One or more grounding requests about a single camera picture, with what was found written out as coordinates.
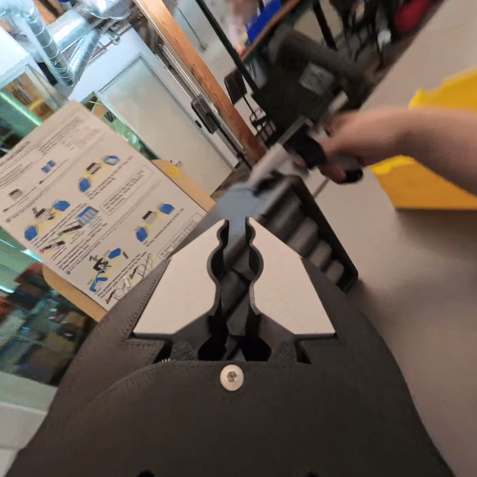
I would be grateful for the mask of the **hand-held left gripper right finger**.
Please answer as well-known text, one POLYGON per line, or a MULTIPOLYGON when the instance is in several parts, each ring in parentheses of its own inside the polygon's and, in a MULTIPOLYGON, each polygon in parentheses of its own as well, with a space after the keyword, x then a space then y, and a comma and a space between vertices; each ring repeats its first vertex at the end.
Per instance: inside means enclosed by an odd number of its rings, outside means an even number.
POLYGON ((250 308, 259 337, 332 337, 335 328, 298 253, 254 218, 246 218, 250 308))

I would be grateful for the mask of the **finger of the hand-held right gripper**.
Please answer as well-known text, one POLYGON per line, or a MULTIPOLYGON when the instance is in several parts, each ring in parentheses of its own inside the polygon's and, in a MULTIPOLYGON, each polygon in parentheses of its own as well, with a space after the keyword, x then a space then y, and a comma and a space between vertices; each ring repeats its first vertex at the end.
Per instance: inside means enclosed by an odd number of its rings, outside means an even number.
POLYGON ((303 159, 285 148, 271 148, 253 166, 253 187, 271 178, 274 173, 298 173, 307 174, 307 166, 303 159))
POLYGON ((316 140, 311 136, 310 131, 309 124, 299 120, 271 148, 285 148, 303 159, 307 171, 312 170, 316 167, 316 140))

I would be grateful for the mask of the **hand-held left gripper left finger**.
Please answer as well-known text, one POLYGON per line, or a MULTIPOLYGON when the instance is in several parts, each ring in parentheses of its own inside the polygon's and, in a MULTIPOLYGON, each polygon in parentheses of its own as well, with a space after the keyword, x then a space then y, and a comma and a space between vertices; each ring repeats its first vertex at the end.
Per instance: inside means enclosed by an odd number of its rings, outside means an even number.
POLYGON ((135 337, 207 337, 208 318, 221 305, 218 275, 228 234, 229 221, 222 219, 170 258, 135 337))

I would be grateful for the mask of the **black drawer cabinet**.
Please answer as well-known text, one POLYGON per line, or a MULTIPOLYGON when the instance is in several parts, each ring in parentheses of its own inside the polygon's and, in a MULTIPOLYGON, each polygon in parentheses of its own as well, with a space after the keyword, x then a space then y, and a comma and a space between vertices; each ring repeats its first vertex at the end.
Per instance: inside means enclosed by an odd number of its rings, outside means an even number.
POLYGON ((224 249, 224 271, 221 278, 232 270, 244 283, 249 284, 254 275, 248 265, 245 240, 247 217, 254 218, 284 243, 296 234, 302 224, 314 222, 316 232, 305 233, 299 254, 311 261, 316 247, 325 242, 330 246, 331 252, 325 254, 323 265, 315 266, 344 293, 349 292, 356 283, 359 274, 355 265, 304 181, 297 176, 278 174, 275 178, 266 180, 258 191, 250 189, 246 183, 232 186, 181 242, 176 252, 216 222, 226 219, 229 222, 229 238, 224 249))

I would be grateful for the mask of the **grid of cabinet drawers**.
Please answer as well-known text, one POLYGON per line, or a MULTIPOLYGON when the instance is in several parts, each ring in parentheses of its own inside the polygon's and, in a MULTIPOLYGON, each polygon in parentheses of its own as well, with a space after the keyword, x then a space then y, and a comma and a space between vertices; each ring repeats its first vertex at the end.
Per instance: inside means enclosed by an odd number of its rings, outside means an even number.
POLYGON ((349 281, 347 256, 316 204, 287 191, 268 202, 260 220, 268 231, 317 267, 332 283, 345 288, 349 281))

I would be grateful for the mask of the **yellow storage bin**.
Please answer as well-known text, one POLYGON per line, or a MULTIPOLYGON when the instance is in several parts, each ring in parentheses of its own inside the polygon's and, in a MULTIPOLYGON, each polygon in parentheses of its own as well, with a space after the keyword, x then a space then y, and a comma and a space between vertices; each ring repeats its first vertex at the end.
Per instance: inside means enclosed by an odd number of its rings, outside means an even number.
MULTIPOLYGON (((477 70, 468 69, 431 90, 419 89, 409 109, 477 112, 477 70)), ((476 211, 477 198, 406 156, 386 159, 370 167, 396 209, 476 211)))

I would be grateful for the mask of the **person's right hand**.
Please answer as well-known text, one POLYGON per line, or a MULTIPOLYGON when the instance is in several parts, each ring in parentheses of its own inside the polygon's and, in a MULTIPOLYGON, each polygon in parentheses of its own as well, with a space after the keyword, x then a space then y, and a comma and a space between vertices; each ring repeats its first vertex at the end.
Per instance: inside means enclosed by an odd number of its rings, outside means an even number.
POLYGON ((327 137, 320 141, 327 163, 319 166, 320 172, 342 184, 346 173, 338 157, 354 158, 363 167, 404 155, 409 114, 410 110, 393 108, 328 116, 323 123, 327 137))

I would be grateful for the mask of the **instruction poster on wooden board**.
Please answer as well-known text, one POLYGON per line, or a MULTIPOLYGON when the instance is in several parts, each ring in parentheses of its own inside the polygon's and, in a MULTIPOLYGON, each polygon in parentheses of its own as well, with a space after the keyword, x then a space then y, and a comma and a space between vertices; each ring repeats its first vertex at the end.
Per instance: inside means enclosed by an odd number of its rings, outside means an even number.
MULTIPOLYGON (((165 176, 167 176, 164 169, 170 162, 163 159, 156 159, 152 160, 151 163, 165 176)), ((169 176, 167 177, 180 190, 182 190, 187 196, 195 201, 206 213, 209 213, 216 205, 216 202, 185 173, 182 172, 182 176, 176 179, 170 178, 169 176)), ((75 307, 92 318, 95 322, 99 322, 106 315, 106 309, 97 304, 94 300, 45 265, 42 266, 42 272, 43 278, 50 288, 71 302, 75 307)))

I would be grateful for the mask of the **printed instruction poster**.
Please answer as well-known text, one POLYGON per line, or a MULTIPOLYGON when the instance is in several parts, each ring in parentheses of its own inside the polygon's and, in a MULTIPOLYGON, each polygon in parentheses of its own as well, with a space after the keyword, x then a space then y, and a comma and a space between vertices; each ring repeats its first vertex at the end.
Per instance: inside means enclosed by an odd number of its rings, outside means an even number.
POLYGON ((110 310, 206 211, 78 102, 1 158, 1 227, 110 310))

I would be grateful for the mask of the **wooden post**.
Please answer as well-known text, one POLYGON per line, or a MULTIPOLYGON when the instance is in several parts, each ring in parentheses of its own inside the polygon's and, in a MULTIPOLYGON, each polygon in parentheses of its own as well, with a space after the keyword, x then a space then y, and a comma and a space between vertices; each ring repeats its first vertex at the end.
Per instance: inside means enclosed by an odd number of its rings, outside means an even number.
POLYGON ((193 75, 207 98, 211 100, 221 119, 243 146, 247 158, 252 164, 256 164, 264 156, 266 148, 255 138, 227 93, 219 85, 166 5, 160 0, 138 0, 135 3, 151 21, 153 29, 159 37, 173 49, 193 75))

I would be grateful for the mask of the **silver ventilation duct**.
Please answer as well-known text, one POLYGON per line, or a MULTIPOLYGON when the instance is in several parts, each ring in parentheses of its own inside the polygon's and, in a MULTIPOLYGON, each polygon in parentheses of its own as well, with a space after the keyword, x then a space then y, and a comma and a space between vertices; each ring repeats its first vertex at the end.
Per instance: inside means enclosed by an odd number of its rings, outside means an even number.
POLYGON ((128 19, 131 1, 77 1, 46 25, 34 1, 1 1, 1 20, 12 24, 40 55, 63 86, 75 86, 93 55, 100 37, 128 19))

